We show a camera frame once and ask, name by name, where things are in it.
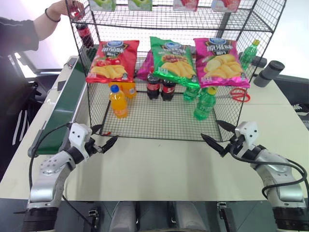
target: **wire mesh basket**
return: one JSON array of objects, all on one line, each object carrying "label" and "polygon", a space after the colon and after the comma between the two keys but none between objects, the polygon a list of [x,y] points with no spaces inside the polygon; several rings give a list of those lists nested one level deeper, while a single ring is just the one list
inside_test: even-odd
[{"label": "wire mesh basket", "polygon": [[[85,7],[83,22],[71,19],[71,27],[80,61],[87,75],[100,41],[139,40],[136,71],[150,50],[150,36],[170,39],[194,46],[194,38],[218,37],[237,41],[238,52],[244,51],[253,40],[260,41],[257,56],[262,57],[276,29],[286,0],[242,0],[235,13],[219,13],[211,9],[212,0],[200,0],[197,12],[173,10],[173,0],[153,0],[153,10],[129,11],[127,0],[117,0],[114,12],[91,11],[89,0],[80,0]],[[86,48],[76,29],[87,24],[94,40]],[[251,79],[256,67],[245,71]],[[232,134],[217,126],[216,120],[237,125],[243,102],[228,97],[217,98],[207,120],[197,121],[193,111],[197,100],[183,100],[184,87],[177,85],[172,101],[150,100],[146,83],[136,81],[137,96],[128,100],[129,115],[117,119],[109,101],[106,84],[88,84],[89,117],[91,126],[102,124],[99,135],[123,137],[202,141],[205,133],[217,141],[226,141]],[[219,87],[217,96],[227,96],[232,88]]]}]

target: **brand logo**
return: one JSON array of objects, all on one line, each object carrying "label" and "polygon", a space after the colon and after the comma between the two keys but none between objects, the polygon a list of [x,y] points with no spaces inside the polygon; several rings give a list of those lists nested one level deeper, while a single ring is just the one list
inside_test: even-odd
[{"label": "brand logo", "polygon": [[107,42],[108,47],[120,47],[124,44],[123,41],[109,41]]},{"label": "brand logo", "polygon": [[167,47],[168,49],[175,49],[175,48],[179,48],[182,45],[179,43],[174,43],[174,42],[169,42],[169,43],[165,43],[165,47]]},{"label": "brand logo", "polygon": [[210,38],[209,41],[213,44],[225,44],[226,43],[225,39],[220,39],[220,38]]}]

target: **green conveyor belt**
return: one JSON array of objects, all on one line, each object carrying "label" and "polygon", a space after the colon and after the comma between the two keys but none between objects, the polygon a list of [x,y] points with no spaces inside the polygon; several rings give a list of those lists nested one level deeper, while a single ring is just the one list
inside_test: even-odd
[{"label": "green conveyor belt", "polygon": [[[71,121],[84,84],[84,70],[82,64],[78,61],[62,90],[62,94],[40,138],[50,130]],[[51,155],[57,153],[66,134],[66,130],[67,128],[60,128],[48,135],[40,145],[37,154]]]}]

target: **person's hand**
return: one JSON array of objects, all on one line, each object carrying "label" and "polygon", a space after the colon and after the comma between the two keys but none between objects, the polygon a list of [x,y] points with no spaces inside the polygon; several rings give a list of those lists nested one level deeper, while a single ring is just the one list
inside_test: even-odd
[{"label": "person's hand", "polygon": [[55,15],[67,15],[71,18],[73,18],[73,15],[71,13],[78,12],[80,16],[84,16],[84,5],[80,3],[79,1],[75,0],[67,0],[68,1],[68,8],[70,13],[68,13],[68,9],[66,6],[66,1],[58,1],[53,3],[48,10]]}]

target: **yellow bottle cap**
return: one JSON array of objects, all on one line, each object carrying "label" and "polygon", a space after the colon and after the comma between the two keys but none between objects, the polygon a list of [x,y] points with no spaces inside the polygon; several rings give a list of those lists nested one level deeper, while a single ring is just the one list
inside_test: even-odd
[{"label": "yellow bottle cap", "polygon": [[210,95],[215,95],[217,93],[217,89],[218,89],[218,87],[211,86],[211,87],[208,87],[207,92]]},{"label": "yellow bottle cap", "polygon": [[260,41],[259,40],[254,40],[252,44],[258,46],[260,44]]}]

